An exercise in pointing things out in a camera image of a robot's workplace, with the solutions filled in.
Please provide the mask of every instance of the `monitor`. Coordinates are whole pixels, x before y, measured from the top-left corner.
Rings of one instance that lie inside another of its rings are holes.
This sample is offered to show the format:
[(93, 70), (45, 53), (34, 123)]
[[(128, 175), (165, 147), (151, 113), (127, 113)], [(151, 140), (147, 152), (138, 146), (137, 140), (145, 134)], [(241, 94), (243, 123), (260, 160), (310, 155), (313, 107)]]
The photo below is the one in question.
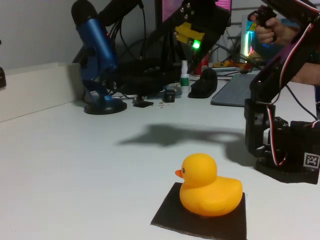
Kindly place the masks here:
[[(158, 28), (162, 24), (162, 22), (170, 17), (171, 14), (173, 14), (181, 6), (183, 0), (154, 0), (154, 2), (156, 27)], [(232, 0), (218, 0), (215, 4), (221, 8), (228, 10), (231, 16)]]

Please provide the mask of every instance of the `yellow rubber duck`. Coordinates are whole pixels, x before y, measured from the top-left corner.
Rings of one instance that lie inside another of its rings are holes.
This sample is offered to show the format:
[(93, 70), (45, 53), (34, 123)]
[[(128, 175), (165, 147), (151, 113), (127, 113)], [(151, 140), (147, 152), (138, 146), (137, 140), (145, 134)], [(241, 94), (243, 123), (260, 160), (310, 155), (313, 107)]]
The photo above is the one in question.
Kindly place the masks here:
[(217, 176), (216, 161), (207, 154), (188, 156), (175, 174), (184, 179), (180, 200), (192, 213), (204, 217), (223, 216), (232, 212), (242, 199), (242, 183)]

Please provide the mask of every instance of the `human hand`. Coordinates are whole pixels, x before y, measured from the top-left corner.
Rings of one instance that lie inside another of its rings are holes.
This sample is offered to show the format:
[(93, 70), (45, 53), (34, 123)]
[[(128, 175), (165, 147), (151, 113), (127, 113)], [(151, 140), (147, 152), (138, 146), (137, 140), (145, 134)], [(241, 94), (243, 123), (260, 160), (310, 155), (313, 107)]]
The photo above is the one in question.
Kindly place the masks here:
[[(259, 20), (255, 15), (252, 15), (250, 18), (251, 21), (259, 24)], [(258, 25), (255, 29), (256, 36), (260, 43), (262, 44), (270, 44), (274, 40), (274, 36), (276, 35), (275, 43), (281, 45), (287, 45), (289, 41), (294, 37), (295, 31), (285, 26), (281, 23), (281, 21), (275, 17), (270, 18), (266, 21), (265, 25), (267, 28)]]

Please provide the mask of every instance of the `white bottle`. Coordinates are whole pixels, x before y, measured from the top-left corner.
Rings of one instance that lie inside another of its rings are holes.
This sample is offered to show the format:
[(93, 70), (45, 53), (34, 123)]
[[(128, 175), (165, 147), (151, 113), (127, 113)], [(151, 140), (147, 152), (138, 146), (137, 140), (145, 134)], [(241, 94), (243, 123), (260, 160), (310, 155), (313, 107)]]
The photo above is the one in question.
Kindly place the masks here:
[(184, 94), (190, 93), (189, 74), (187, 74), (187, 72), (188, 72), (188, 62), (187, 60), (182, 60), (180, 84), (181, 84), (181, 91)]

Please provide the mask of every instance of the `green light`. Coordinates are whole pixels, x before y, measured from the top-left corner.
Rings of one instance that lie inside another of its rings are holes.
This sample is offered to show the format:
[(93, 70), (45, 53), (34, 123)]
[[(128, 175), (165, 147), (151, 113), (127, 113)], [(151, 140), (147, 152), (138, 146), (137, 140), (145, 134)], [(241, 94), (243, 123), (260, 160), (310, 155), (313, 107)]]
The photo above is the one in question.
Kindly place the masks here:
[(198, 48), (200, 48), (200, 43), (201, 43), (200, 41), (194, 40), (192, 47), (194, 49), (198, 49)]

